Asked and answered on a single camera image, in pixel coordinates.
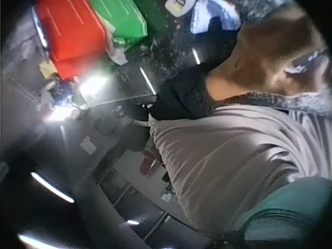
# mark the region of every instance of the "fluorescent light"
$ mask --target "fluorescent light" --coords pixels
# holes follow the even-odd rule
[[[97,92],[100,91],[100,89],[105,85],[107,80],[107,77],[92,76],[79,87],[79,90],[81,91],[83,96],[95,96]]]
[[[29,245],[31,245],[35,248],[38,248],[38,249],[58,249],[57,247],[50,246],[48,244],[45,244],[45,243],[42,243],[40,241],[31,239],[31,238],[29,238],[27,236],[24,236],[24,235],[18,235],[18,237],[24,243],[29,244]]]
[[[201,61],[198,58],[198,55],[197,55],[197,52],[196,52],[195,48],[192,49],[192,53],[193,53],[193,56],[195,57],[197,65],[201,64]]]
[[[63,121],[69,117],[73,111],[73,107],[56,106],[52,114],[47,118],[47,121]]]
[[[127,223],[131,224],[131,225],[138,225],[138,224],[140,224],[139,222],[136,222],[134,220],[128,220]]]
[[[52,191],[57,196],[61,197],[62,199],[66,200],[67,202],[74,203],[74,200],[68,196],[66,196],[64,193],[58,191],[56,188],[51,186],[49,183],[47,183],[44,179],[42,179],[38,174],[31,172],[31,175],[33,178],[35,178],[37,181],[39,181],[40,184],[42,184],[44,187],[46,187],[48,190]]]
[[[154,93],[154,95],[156,95],[156,91],[152,87],[150,80],[148,79],[148,77],[146,76],[145,72],[143,71],[143,69],[141,67],[140,67],[140,70],[141,70],[141,73],[143,74],[145,81],[147,82],[147,85],[150,87],[150,89]]]

